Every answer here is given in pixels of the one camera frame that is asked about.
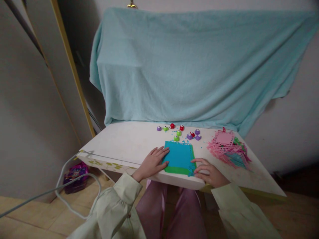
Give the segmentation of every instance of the light green sleeve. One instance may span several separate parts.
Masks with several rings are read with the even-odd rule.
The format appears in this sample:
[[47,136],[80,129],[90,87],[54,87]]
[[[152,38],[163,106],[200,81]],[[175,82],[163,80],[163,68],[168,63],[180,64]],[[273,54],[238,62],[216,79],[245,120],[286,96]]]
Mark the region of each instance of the light green sleeve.
[[112,238],[129,216],[142,185],[128,174],[123,174],[116,184],[104,190],[93,215],[68,238]]
[[262,210],[234,183],[212,189],[228,238],[281,238]]

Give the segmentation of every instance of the purple bag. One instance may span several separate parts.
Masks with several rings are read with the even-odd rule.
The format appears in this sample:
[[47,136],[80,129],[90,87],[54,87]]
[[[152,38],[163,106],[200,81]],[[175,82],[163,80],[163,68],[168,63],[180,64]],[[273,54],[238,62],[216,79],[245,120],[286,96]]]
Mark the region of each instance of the purple bag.
[[[66,184],[77,177],[89,173],[89,168],[88,166],[84,163],[81,162],[71,168],[69,168],[69,172],[64,175],[64,180],[63,184]],[[71,193],[76,193],[78,191],[83,190],[86,187],[86,182],[87,182],[88,176],[84,176],[78,180],[76,180],[74,183],[71,183],[68,186],[64,187],[64,191],[66,194],[71,194]]]

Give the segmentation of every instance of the child's hand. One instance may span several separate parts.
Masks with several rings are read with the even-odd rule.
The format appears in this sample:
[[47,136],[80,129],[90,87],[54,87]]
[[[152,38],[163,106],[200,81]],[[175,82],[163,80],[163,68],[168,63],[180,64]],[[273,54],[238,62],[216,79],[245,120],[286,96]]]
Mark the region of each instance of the child's hand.
[[149,178],[154,174],[157,174],[162,169],[166,168],[168,162],[160,164],[162,158],[168,154],[169,148],[164,148],[164,146],[160,148],[154,148],[144,159],[141,166],[132,174],[132,177],[140,182],[145,178]]
[[[222,175],[222,173],[214,165],[210,164],[206,159],[198,158],[193,159],[191,162],[201,162],[203,164],[195,169],[195,177],[204,180],[214,188],[219,188],[230,183],[228,179],[225,178],[225,176]],[[199,173],[200,170],[207,170],[209,172],[209,175]]]

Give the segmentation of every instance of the pink pants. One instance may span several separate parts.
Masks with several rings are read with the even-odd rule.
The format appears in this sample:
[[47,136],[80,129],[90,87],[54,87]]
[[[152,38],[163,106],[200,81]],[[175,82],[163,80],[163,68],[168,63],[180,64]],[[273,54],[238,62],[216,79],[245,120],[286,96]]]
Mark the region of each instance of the pink pants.
[[[166,192],[167,184],[148,180],[136,207],[147,239],[161,238]],[[167,238],[207,238],[199,198],[194,190],[182,190],[166,234]]]

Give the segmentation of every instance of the finger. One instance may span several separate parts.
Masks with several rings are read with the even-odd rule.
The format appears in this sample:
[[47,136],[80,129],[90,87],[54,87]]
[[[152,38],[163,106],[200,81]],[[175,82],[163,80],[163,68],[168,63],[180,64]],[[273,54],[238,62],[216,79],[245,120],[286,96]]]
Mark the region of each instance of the finger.
[[211,172],[211,166],[210,165],[200,165],[199,167],[197,167],[194,171],[194,173],[198,173],[201,170],[208,170],[209,172]]
[[160,156],[162,152],[165,152],[165,151],[167,151],[167,150],[169,150],[169,147],[164,148],[164,149],[161,149],[160,151],[158,151],[158,152],[155,154],[155,156]]
[[162,158],[167,155],[169,153],[169,150],[165,150],[163,151],[160,155],[159,155],[159,159],[162,160]]
[[168,163],[169,163],[169,161],[166,161],[163,164],[156,166],[156,172],[158,173],[158,172],[162,171],[164,168],[167,167]]
[[154,148],[154,149],[152,149],[152,150],[149,152],[149,154],[148,154],[147,156],[152,155],[152,153],[154,153],[154,151],[155,151],[155,150],[157,150],[157,147],[156,147],[156,148]]
[[208,182],[210,180],[209,176],[207,176],[205,174],[201,174],[201,173],[195,174],[195,177],[202,179],[205,182]]
[[209,165],[209,164],[210,164],[206,159],[203,159],[203,158],[193,159],[193,160],[191,160],[191,162],[192,162],[192,163],[194,163],[194,162],[201,162],[202,164],[205,164],[205,165]]
[[164,148],[164,146],[162,146],[162,147],[160,147],[160,148],[158,148],[157,150],[155,150],[153,153],[152,153],[152,155],[156,155],[157,154],[157,152],[158,151],[160,151],[161,149],[163,149]]

